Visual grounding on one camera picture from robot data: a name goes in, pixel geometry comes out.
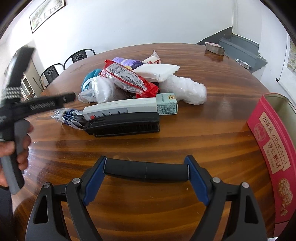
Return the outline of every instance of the red snack package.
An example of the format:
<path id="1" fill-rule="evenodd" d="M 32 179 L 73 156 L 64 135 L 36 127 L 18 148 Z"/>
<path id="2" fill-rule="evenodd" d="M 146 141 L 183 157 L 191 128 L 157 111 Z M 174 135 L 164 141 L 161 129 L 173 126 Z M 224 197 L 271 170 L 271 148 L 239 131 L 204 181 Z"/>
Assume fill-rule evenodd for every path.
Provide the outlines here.
<path id="1" fill-rule="evenodd" d="M 126 92 L 136 93 L 137 98 L 156 96 L 158 87 L 155 84 L 114 61 L 106 60 L 105 63 L 101 75 L 113 80 L 119 88 Z"/>

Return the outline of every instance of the black chair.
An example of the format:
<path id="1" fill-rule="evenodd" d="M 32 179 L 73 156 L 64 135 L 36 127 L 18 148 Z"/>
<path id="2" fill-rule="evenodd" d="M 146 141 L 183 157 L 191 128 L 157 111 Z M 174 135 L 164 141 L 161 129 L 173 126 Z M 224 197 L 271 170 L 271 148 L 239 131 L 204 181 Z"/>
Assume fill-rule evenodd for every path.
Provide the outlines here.
<path id="1" fill-rule="evenodd" d="M 48 67 L 46 70 L 44 70 L 43 73 L 40 75 L 39 82 L 40 82 L 41 86 L 43 87 L 43 90 L 45 89 L 44 85 L 43 85 L 43 82 L 41 81 L 41 77 L 42 77 L 43 74 L 44 74 L 44 76 L 45 76 L 45 78 L 46 78 L 46 80 L 47 80 L 47 82 L 49 84 L 51 82 L 53 82 L 56 77 L 59 76 L 59 73 L 57 72 L 57 70 L 55 68 L 55 65 L 63 66 L 62 64 L 54 64 L 54 65 Z"/>
<path id="2" fill-rule="evenodd" d="M 89 50 L 89 51 L 92 51 L 94 55 L 96 55 L 95 51 L 92 50 L 92 49 L 83 49 L 83 50 L 80 50 L 74 54 L 72 54 L 69 58 L 67 58 L 67 60 L 65 61 L 64 63 L 64 70 L 66 69 L 66 63 L 67 61 L 71 58 L 72 59 L 72 62 L 75 63 L 79 60 L 82 60 L 84 58 L 87 58 L 87 55 L 86 55 L 86 50 Z"/>

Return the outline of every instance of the cardboard box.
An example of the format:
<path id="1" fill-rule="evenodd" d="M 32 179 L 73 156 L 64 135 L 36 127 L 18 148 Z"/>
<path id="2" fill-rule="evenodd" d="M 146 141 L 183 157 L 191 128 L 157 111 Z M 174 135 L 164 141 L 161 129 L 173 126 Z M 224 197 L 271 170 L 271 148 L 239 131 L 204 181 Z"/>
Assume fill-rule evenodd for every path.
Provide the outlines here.
<path id="1" fill-rule="evenodd" d="M 275 201 L 274 236 L 278 237 L 296 209 L 296 110 L 285 96 L 265 94 L 247 123 L 271 178 Z"/>
<path id="2" fill-rule="evenodd" d="M 157 94 L 156 104 L 159 115 L 174 115 L 178 112 L 178 103 L 174 93 Z"/>

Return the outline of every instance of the blue clamp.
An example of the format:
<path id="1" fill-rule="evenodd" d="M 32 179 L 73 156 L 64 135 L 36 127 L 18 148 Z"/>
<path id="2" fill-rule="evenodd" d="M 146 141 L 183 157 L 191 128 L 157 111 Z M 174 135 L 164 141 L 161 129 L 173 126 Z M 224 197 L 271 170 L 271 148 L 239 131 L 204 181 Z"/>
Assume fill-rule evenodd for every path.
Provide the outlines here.
<path id="1" fill-rule="evenodd" d="M 189 167 L 189 181 L 195 191 L 199 201 L 208 206 L 212 195 L 213 186 L 211 183 L 211 175 L 205 168 L 201 168 L 192 155 L 185 157 L 184 164 Z"/>
<path id="2" fill-rule="evenodd" d="M 85 176 L 82 176 L 82 183 L 80 188 L 80 197 L 84 206 L 92 202 L 104 180 L 104 166 L 106 157 L 101 156 L 95 165 L 88 170 Z"/>

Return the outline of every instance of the hand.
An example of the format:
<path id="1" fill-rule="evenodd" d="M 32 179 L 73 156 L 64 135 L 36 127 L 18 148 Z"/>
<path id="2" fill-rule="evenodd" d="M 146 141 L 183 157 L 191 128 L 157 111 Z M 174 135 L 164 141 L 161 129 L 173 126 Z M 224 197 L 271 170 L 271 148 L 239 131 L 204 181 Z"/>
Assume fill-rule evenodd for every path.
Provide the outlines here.
<path id="1" fill-rule="evenodd" d="M 32 132 L 34 127 L 30 124 L 28 133 Z M 28 167 L 28 155 L 29 155 L 29 145 L 31 144 L 31 137 L 27 134 L 23 141 L 24 150 L 17 156 L 17 162 L 19 169 L 25 170 Z M 15 151 L 15 143 L 13 141 L 0 142 L 0 157 L 9 156 Z M 8 187 L 6 178 L 4 176 L 4 171 L 0 165 L 0 185 L 3 187 Z"/>

